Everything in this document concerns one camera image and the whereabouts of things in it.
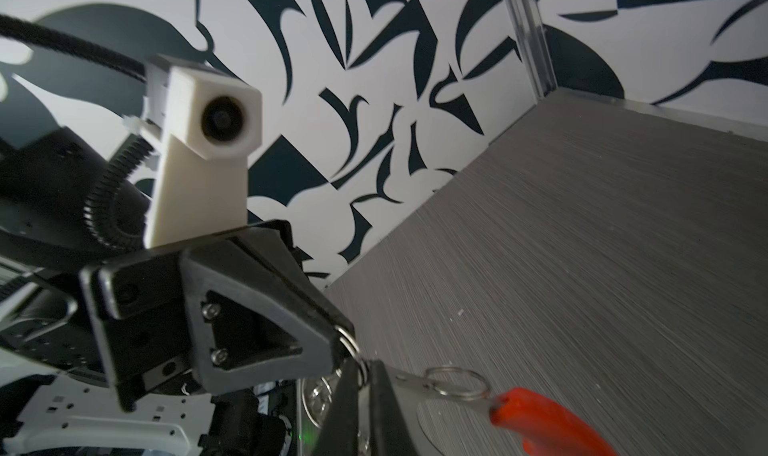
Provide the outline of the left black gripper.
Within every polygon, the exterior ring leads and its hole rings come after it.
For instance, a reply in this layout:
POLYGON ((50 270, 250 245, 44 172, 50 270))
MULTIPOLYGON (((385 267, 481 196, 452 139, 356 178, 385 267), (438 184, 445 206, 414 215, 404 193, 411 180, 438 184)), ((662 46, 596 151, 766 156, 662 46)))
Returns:
POLYGON ((190 348, 193 374, 213 395, 337 369, 347 354, 341 333, 354 333, 354 325, 295 255, 290 223, 270 220, 82 268, 80 287, 119 407, 133 412, 188 370, 190 348))

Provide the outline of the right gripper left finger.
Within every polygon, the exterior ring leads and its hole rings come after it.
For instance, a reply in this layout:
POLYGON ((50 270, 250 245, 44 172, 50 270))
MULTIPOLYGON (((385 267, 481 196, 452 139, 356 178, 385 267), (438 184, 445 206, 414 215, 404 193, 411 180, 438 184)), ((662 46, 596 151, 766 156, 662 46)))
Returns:
POLYGON ((358 369, 356 365, 343 365, 340 376, 327 397, 327 409, 320 423, 319 434, 311 455, 359 454, 358 369))

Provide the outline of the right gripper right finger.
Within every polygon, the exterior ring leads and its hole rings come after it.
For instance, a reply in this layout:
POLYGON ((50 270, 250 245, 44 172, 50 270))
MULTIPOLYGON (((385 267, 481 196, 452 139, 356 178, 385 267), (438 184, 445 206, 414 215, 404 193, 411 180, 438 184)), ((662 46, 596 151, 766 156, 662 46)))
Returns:
POLYGON ((380 360, 369 363, 369 429, 374 456, 417 456, 389 373, 380 360))

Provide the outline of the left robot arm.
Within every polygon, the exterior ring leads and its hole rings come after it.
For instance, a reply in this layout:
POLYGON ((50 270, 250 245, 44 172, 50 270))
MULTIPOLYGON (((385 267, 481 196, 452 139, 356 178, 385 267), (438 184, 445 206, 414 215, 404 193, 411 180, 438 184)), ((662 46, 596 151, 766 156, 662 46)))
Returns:
POLYGON ((246 217, 248 158, 262 141, 262 95, 212 67, 140 63, 10 16, 3 37, 109 67, 146 85, 147 115, 124 158, 78 152, 60 128, 1 164, 1 252, 77 279, 101 370, 118 406, 87 390, 40 387, 9 447, 200 452, 199 429, 139 399, 184 372, 211 397, 264 381, 349 377, 352 325, 309 283, 284 227, 246 217), (51 403, 43 394, 53 397, 51 403))

